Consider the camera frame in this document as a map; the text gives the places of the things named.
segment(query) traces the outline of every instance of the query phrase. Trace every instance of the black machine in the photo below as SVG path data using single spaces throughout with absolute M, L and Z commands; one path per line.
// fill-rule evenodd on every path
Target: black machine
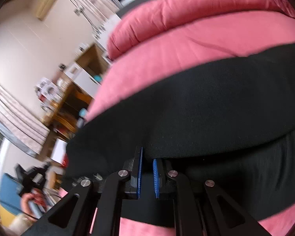
M 140 197 L 142 153 L 137 148 L 134 158 L 105 180 L 82 180 L 23 236 L 119 235 L 122 200 Z M 270 235 L 212 180 L 191 183 L 163 159 L 154 160 L 153 171 L 156 197 L 173 201 L 177 236 Z

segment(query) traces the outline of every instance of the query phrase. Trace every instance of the black fabric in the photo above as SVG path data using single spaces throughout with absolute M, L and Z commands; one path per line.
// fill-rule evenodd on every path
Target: black fabric
M 109 175 L 137 145 L 147 160 L 175 158 L 191 179 L 216 180 L 256 219 L 294 203 L 295 44 L 200 65 L 122 100 L 68 143 L 65 178 Z

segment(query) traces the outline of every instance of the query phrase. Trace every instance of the pink bedsheet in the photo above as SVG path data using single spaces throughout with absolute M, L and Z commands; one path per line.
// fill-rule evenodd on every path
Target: pink bedsheet
M 154 0 L 125 16 L 108 44 L 109 55 L 118 59 L 104 77 L 87 120 L 177 72 L 295 42 L 295 11 L 286 0 L 209 1 Z M 122 221 L 128 228 L 124 235 L 174 235 L 170 229 Z M 273 236 L 284 236 L 294 223 L 295 204 L 260 221 Z

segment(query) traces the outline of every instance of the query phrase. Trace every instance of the white paper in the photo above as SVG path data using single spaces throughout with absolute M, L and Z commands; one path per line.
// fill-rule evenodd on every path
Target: white paper
M 62 161 L 66 154 L 66 146 L 67 146 L 67 142 L 61 139 L 57 139 L 55 146 L 53 148 L 53 152 L 51 154 L 51 159 L 62 164 Z

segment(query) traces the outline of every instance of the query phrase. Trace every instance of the bedding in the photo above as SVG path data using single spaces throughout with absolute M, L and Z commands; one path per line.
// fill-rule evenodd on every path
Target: bedding
M 183 70 L 293 42 L 295 11 L 287 0 L 150 1 L 124 16 L 112 33 L 108 52 L 115 61 L 87 120 Z M 260 223 L 283 236 L 294 222 L 295 204 Z

